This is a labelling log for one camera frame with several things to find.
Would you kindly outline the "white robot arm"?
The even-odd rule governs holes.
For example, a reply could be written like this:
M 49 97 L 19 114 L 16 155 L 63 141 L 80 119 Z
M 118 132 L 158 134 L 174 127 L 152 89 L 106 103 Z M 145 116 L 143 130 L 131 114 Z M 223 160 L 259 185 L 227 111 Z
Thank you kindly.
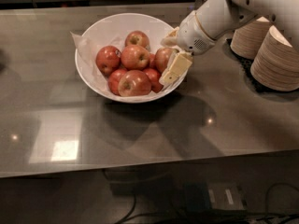
M 170 56 L 160 82 L 166 86 L 176 82 L 187 73 L 194 55 L 207 52 L 225 33 L 260 17 L 299 49 L 299 0 L 206 0 L 162 39 L 166 47 L 179 47 L 179 53 Z

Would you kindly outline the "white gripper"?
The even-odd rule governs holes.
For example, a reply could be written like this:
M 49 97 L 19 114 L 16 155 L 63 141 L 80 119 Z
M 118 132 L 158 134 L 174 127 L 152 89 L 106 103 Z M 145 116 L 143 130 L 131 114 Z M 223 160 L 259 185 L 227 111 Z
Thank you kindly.
M 210 38 L 202 27 L 197 13 L 191 12 L 180 24 L 162 40 L 164 47 L 174 47 L 176 44 L 185 51 L 173 52 L 169 58 L 166 69 L 159 81 L 169 86 L 184 75 L 192 65 L 192 55 L 200 55 L 215 46 L 216 41 Z

